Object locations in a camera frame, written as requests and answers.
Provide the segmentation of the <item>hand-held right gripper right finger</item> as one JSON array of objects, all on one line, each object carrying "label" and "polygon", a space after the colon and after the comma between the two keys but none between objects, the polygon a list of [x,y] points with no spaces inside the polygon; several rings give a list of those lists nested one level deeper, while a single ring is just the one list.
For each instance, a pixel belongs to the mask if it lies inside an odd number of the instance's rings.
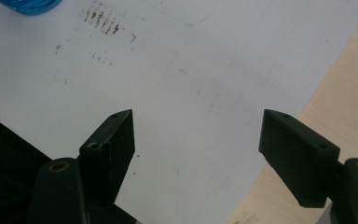
[{"label": "hand-held right gripper right finger", "polygon": [[298,119],[266,109],[258,151],[299,205],[324,207],[338,167],[339,147]]}]

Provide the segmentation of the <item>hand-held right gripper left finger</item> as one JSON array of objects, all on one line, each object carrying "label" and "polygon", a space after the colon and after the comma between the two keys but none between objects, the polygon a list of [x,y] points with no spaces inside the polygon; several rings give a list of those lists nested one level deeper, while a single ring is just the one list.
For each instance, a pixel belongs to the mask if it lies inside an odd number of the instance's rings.
[{"label": "hand-held right gripper left finger", "polygon": [[109,116],[79,149],[78,161],[88,202],[115,203],[134,152],[132,110]]}]

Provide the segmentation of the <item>blue plastic container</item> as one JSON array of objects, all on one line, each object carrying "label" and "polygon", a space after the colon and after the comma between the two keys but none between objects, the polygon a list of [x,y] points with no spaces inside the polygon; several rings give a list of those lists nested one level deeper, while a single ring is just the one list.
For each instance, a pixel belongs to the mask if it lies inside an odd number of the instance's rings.
[{"label": "blue plastic container", "polygon": [[0,0],[0,4],[26,16],[46,13],[62,0]]}]

